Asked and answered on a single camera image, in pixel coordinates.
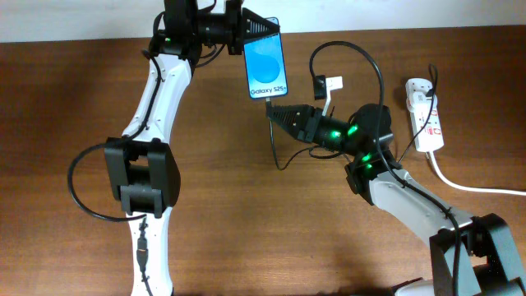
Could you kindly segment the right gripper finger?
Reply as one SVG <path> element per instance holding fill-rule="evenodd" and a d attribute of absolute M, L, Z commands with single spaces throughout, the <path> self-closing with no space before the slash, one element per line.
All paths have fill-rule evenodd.
<path fill-rule="evenodd" d="M 288 133 L 292 138 L 298 141 L 305 140 L 306 121 L 303 118 L 278 119 L 270 118 L 272 123 L 277 124 L 281 129 Z"/>
<path fill-rule="evenodd" d="M 266 107 L 266 116 L 279 122 L 296 122 L 306 120 L 315 108 L 308 104 L 271 105 Z"/>

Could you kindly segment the blue screen Galaxy smartphone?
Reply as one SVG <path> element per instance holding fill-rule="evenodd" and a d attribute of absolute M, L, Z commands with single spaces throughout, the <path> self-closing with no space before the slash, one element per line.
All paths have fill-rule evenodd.
<path fill-rule="evenodd" d="M 281 34 L 244 46 L 248 94 L 252 100 L 288 94 Z"/>

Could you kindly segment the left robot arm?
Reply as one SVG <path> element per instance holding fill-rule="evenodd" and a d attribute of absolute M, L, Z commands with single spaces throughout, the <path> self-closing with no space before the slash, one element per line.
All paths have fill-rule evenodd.
<path fill-rule="evenodd" d="M 154 20 L 145 51 L 150 64 L 133 119 L 119 138 L 106 141 L 114 198 L 125 213 L 132 244 L 133 295 L 172 295 L 168 226 L 178 201 L 181 175 L 170 149 L 178 106 L 200 66 L 203 47 L 221 45 L 239 55 L 245 45 L 280 32 L 279 24 L 227 1 L 224 10 L 195 1 L 167 1 Z"/>

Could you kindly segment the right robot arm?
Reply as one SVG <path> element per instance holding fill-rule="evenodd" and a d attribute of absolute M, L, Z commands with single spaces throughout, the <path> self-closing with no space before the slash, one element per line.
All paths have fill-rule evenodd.
<path fill-rule="evenodd" d="M 341 121 L 307 104 L 266 105 L 267 118 L 294 139 L 340 155 L 352 192 L 393 215 L 429 248 L 432 278 L 392 295 L 523 295 L 525 269 L 508 224 L 449 205 L 418 184 L 391 154 L 390 111 L 366 104 Z"/>

